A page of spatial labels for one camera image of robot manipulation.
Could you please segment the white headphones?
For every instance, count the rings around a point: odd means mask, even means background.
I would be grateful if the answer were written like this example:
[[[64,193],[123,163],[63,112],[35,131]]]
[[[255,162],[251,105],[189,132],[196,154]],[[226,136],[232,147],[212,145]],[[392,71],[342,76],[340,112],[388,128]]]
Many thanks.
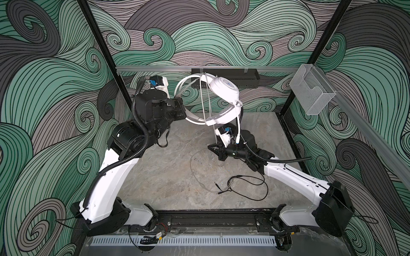
[[[188,87],[193,84],[193,82],[191,82],[183,87],[183,84],[190,79],[194,79],[195,81],[200,82],[200,84],[204,84],[207,90],[211,91],[213,94],[226,102],[227,107],[225,107],[218,114],[205,119],[200,118],[199,116],[186,109],[185,113],[187,121],[196,125],[206,125],[209,127],[213,125],[224,125],[234,120],[238,122],[241,121],[241,111],[243,108],[243,103],[239,99],[239,89],[233,82],[224,77],[217,77],[209,73],[193,74],[183,78],[178,82],[174,90],[175,98],[181,97],[181,95],[188,89]]]

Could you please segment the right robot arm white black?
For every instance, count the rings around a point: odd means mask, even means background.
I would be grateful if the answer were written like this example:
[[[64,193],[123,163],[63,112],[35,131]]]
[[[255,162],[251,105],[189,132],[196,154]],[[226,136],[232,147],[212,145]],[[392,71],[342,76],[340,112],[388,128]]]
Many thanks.
[[[310,201],[307,207],[283,206],[278,218],[286,226],[319,227],[326,233],[341,237],[354,214],[347,191],[339,181],[328,182],[310,176],[292,166],[290,160],[280,160],[274,154],[257,147],[248,130],[240,131],[231,123],[215,129],[217,142],[208,146],[220,161],[228,157],[242,160],[254,172],[274,178],[296,190]]]

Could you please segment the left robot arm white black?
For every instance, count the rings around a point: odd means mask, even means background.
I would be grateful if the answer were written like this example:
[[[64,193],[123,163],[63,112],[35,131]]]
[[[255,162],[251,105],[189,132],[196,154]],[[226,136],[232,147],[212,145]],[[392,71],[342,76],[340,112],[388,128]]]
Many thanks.
[[[125,225],[155,228],[158,214],[149,204],[132,206],[118,193],[146,149],[169,134],[172,122],[186,118],[182,99],[170,98],[168,85],[167,78],[158,75],[137,80],[132,118],[114,128],[85,198],[71,207],[75,218],[82,220],[80,230],[87,237],[110,234]]]

